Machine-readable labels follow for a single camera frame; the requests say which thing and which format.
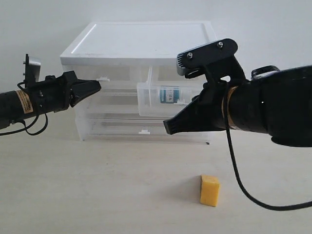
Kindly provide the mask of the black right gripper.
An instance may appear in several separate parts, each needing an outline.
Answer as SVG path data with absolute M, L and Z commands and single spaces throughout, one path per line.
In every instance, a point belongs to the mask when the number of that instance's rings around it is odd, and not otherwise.
M 194 97 L 178 114 L 163 122 L 166 132 L 174 135 L 185 132 L 224 131 L 226 122 L 223 99 L 227 88 L 226 81 L 219 82 L 211 101 L 208 102 L 212 88 L 208 82 L 204 83 L 198 97 Z

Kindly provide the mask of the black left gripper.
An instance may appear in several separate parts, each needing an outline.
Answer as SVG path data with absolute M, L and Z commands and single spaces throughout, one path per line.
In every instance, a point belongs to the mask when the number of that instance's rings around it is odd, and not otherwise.
M 67 110 L 100 90 L 98 81 L 78 79 L 74 71 L 29 86 L 30 99 L 39 114 Z

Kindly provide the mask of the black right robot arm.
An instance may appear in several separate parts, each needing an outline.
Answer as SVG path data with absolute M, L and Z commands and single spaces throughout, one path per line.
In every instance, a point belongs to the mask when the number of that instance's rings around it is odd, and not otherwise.
M 274 143 L 312 145 L 312 68 L 275 71 L 253 80 L 204 85 L 201 93 L 164 121 L 170 135 L 226 128 L 268 134 Z

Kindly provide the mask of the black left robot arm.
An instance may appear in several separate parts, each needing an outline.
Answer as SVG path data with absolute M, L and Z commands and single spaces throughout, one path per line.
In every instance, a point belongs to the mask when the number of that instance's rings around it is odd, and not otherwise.
M 1 129 L 31 117 L 65 111 L 101 90 L 98 81 L 78 79 L 74 71 L 34 83 L 25 79 L 18 87 L 0 95 Z

